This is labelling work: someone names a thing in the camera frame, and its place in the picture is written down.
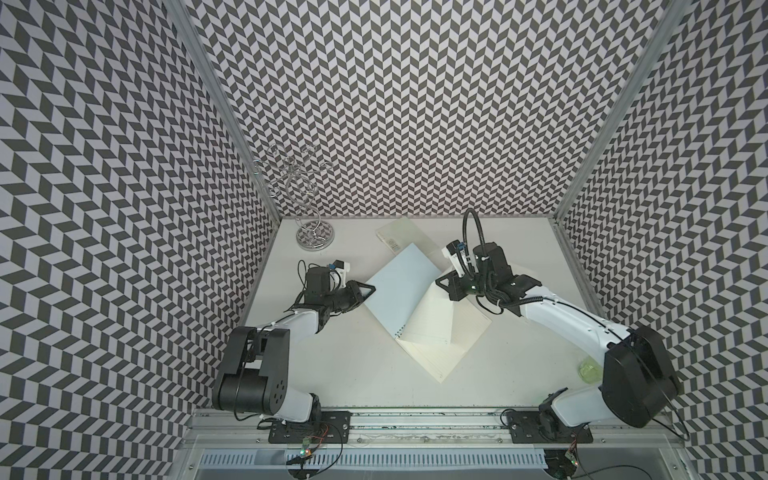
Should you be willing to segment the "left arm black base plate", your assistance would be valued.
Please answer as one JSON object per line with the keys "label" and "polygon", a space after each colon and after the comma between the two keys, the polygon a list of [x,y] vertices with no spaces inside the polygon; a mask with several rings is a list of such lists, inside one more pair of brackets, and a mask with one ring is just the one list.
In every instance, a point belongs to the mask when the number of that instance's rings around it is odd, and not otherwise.
{"label": "left arm black base plate", "polygon": [[348,410],[322,411],[320,417],[303,423],[281,420],[275,422],[269,431],[270,444],[301,444],[310,439],[312,444],[346,444],[352,412]]}

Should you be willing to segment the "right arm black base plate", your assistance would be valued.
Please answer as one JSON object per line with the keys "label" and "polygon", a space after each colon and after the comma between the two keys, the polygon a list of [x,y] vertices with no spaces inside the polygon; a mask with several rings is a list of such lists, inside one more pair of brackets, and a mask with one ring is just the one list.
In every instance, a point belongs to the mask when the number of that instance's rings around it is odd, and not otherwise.
{"label": "right arm black base plate", "polygon": [[586,426],[568,427],[553,414],[510,409],[502,414],[515,444],[591,444],[594,437]]}

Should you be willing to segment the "green round object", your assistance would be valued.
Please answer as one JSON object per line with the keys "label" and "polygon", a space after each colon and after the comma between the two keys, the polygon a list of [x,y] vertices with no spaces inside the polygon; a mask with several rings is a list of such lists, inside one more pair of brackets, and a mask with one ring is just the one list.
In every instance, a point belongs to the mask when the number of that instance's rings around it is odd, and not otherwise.
{"label": "green round object", "polygon": [[579,364],[578,375],[588,385],[600,385],[603,381],[603,367],[594,358],[587,357]]}

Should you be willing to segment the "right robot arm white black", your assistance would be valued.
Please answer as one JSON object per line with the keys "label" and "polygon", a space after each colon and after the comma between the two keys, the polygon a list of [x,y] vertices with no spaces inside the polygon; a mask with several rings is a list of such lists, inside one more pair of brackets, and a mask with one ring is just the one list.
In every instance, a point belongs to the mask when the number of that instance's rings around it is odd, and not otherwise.
{"label": "right robot arm white black", "polygon": [[539,280],[516,274],[494,242],[474,249],[454,240],[442,250],[452,265],[436,285],[458,302],[469,295],[542,325],[580,348],[602,371],[597,385],[560,389],[539,406],[540,428],[580,427],[617,419],[642,428],[682,392],[662,336],[648,326],[626,327],[566,301]]}

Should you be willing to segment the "small white spiral notebook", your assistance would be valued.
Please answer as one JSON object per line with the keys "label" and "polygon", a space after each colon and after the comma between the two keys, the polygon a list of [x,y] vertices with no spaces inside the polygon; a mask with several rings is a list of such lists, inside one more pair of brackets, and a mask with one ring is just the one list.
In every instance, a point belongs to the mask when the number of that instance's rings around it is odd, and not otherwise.
{"label": "small white spiral notebook", "polygon": [[408,217],[387,223],[376,230],[376,236],[394,255],[415,245],[438,268],[448,265],[441,248]]}

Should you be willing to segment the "aluminium front rail frame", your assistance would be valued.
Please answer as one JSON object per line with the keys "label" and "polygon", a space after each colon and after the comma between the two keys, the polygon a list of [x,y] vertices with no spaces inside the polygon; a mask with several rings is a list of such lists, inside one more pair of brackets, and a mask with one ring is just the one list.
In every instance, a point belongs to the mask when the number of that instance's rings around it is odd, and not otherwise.
{"label": "aluminium front rail frame", "polygon": [[[570,444],[515,444],[502,414],[533,408],[353,408],[349,439],[339,462],[313,479],[344,475],[409,477],[444,472],[451,477],[478,472],[496,476],[514,472],[522,478],[548,478],[545,449]],[[229,413],[203,410],[192,417],[169,470],[172,479],[276,478],[294,479],[285,462],[301,444],[270,444],[271,426],[278,421],[238,421]],[[609,420],[585,425],[594,442],[578,444],[589,470],[617,464],[646,469],[653,479],[693,479],[697,473],[683,443],[661,424],[642,429]],[[332,462],[338,444],[322,445],[307,464],[319,469]],[[596,479],[642,479],[639,473],[599,474]]]}

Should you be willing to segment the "large white spiral notebook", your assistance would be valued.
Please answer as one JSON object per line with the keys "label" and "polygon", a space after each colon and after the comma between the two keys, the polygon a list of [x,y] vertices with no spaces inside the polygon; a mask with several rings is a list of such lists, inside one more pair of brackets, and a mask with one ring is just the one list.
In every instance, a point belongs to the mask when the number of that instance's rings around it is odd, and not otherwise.
{"label": "large white spiral notebook", "polygon": [[491,325],[467,298],[436,284],[437,266],[410,244],[369,279],[365,305],[388,335],[437,382],[444,382]]}

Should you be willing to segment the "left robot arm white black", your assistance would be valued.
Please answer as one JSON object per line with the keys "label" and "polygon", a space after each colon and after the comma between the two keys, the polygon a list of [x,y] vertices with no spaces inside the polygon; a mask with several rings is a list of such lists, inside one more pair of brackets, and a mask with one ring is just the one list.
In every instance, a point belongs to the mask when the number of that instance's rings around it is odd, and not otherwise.
{"label": "left robot arm white black", "polygon": [[287,423],[319,422],[319,397],[290,386],[290,353],[375,292],[373,285],[348,280],[337,265],[309,267],[302,290],[280,318],[232,331],[213,384],[212,406],[238,421],[263,415]]}

